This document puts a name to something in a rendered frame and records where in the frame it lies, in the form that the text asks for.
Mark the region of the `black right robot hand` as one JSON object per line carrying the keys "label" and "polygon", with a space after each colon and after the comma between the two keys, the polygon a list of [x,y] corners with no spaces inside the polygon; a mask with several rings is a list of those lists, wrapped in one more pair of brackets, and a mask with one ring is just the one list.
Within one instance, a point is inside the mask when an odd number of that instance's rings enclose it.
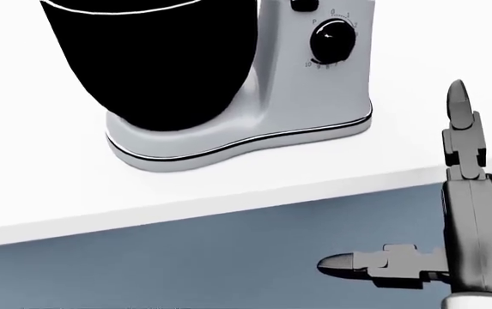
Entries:
{"label": "black right robot hand", "polygon": [[453,293],[492,293],[492,174],[486,173],[486,143],[479,112],[461,80],[446,97],[448,128],[442,131],[447,166],[440,191],[445,246],[421,253],[414,245],[386,244],[381,251],[351,252],[321,259],[317,270],[377,288],[421,289],[431,281]]}

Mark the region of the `white stand mixer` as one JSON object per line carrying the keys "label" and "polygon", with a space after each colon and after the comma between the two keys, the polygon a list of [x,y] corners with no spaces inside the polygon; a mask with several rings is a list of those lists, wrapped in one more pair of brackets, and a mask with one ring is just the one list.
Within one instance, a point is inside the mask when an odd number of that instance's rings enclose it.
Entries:
{"label": "white stand mixer", "polygon": [[[252,68],[229,107],[187,130],[155,132],[106,115],[106,139],[126,164],[149,172],[206,167],[265,148],[327,141],[362,133],[371,124],[369,72],[375,0],[319,0],[295,12],[290,0],[262,0]],[[309,45],[323,21],[355,29],[349,58],[316,64]]]}

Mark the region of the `black mixer speed dial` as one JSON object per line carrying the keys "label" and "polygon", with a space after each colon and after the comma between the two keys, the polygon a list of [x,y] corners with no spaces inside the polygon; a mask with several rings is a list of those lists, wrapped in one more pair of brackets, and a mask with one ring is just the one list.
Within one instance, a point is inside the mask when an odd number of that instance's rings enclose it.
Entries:
{"label": "black mixer speed dial", "polygon": [[309,45],[316,64],[337,64],[349,58],[356,43],[355,29],[345,20],[321,22],[312,32]]}

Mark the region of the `black mixer release button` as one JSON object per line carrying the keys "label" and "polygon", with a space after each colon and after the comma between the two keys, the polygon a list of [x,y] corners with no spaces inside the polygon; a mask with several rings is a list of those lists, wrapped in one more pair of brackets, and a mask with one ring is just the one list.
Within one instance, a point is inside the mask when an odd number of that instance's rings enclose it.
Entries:
{"label": "black mixer release button", "polygon": [[319,0],[290,0],[290,4],[295,12],[314,12],[319,7]]}

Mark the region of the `black mixer bowl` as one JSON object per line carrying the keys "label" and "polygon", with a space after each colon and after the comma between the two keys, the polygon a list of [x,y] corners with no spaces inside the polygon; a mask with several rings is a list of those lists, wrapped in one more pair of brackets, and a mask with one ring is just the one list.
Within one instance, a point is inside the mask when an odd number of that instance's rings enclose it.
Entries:
{"label": "black mixer bowl", "polygon": [[257,0],[39,1],[82,86],[138,128],[208,122],[252,67]]}

